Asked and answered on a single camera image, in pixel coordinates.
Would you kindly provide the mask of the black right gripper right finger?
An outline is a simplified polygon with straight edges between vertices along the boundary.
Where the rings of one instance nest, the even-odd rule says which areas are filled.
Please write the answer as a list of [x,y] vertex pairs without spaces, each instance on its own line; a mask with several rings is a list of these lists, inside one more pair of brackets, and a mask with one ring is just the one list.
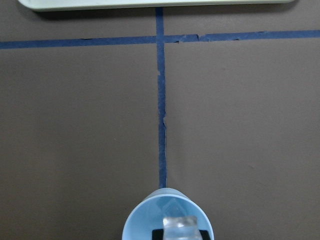
[[211,240],[210,234],[207,230],[200,230],[202,240]]

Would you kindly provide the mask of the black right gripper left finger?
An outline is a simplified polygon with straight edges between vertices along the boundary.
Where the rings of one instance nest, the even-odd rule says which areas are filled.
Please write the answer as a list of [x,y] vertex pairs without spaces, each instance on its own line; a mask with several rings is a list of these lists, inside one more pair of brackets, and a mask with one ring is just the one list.
[[164,239],[164,230],[163,229],[154,229],[152,231],[152,240],[163,240]]

